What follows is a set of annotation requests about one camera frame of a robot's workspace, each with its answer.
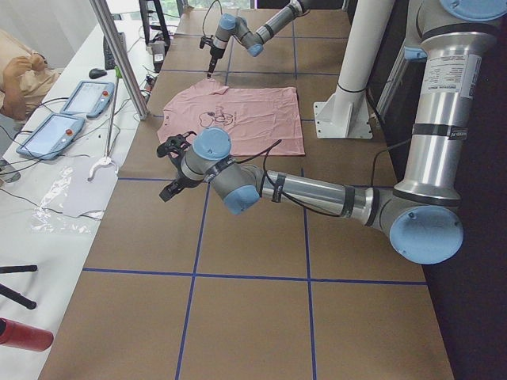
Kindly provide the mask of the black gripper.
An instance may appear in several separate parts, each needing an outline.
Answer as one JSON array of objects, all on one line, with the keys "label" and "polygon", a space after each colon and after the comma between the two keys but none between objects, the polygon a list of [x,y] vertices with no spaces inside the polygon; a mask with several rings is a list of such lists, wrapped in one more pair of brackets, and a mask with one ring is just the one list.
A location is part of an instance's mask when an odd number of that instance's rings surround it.
[{"label": "black gripper", "polygon": [[211,59],[210,59],[210,63],[209,63],[210,68],[208,69],[208,72],[207,72],[207,78],[211,78],[212,75],[214,74],[215,67],[216,67],[218,61],[222,58],[222,49],[212,46],[210,49],[210,55],[211,55]]},{"label": "black gripper", "polygon": [[159,197],[163,201],[169,201],[174,196],[179,194],[185,188],[193,188],[194,180],[187,177],[183,173],[183,155],[177,155],[175,157],[170,156],[170,160],[174,167],[177,169],[177,175],[175,180],[171,181],[167,186],[165,186],[159,193]]}]

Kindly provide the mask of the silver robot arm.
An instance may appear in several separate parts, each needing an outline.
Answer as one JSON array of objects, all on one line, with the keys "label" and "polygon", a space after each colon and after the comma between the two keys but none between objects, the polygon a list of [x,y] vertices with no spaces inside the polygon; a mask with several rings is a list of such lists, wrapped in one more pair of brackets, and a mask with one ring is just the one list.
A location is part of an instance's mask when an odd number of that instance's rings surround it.
[{"label": "silver robot arm", "polygon": [[[290,1],[255,33],[246,20],[225,13],[214,36],[201,37],[210,46],[211,77],[231,37],[252,55],[285,25],[302,17],[312,1]],[[357,1],[337,88],[326,102],[314,103],[320,138],[358,138],[356,121],[364,91],[395,1]],[[456,210],[456,171],[475,95],[482,57],[497,42],[506,1],[408,1],[404,56],[425,63],[411,137],[378,152],[372,161],[370,185],[358,188],[268,171],[245,165],[231,154],[231,136],[220,127],[172,132],[162,137],[156,154],[168,157],[176,178],[160,193],[168,201],[186,188],[210,183],[227,209],[239,214],[259,199],[291,202],[316,214],[353,218],[382,231],[394,250],[418,264],[437,264],[454,256],[463,244],[463,226]],[[376,163],[383,152],[399,146],[407,153],[404,176],[392,189],[374,186]]]},{"label": "silver robot arm", "polygon": [[290,1],[284,8],[273,17],[257,28],[250,30],[244,17],[233,16],[224,13],[219,19],[215,34],[203,35],[200,40],[200,48],[205,45],[210,47],[210,63],[207,78],[211,78],[215,72],[218,61],[224,56],[229,40],[234,37],[240,45],[253,57],[257,57],[264,50],[264,45],[270,41],[284,27],[296,18],[305,15],[312,7],[312,1]]}]

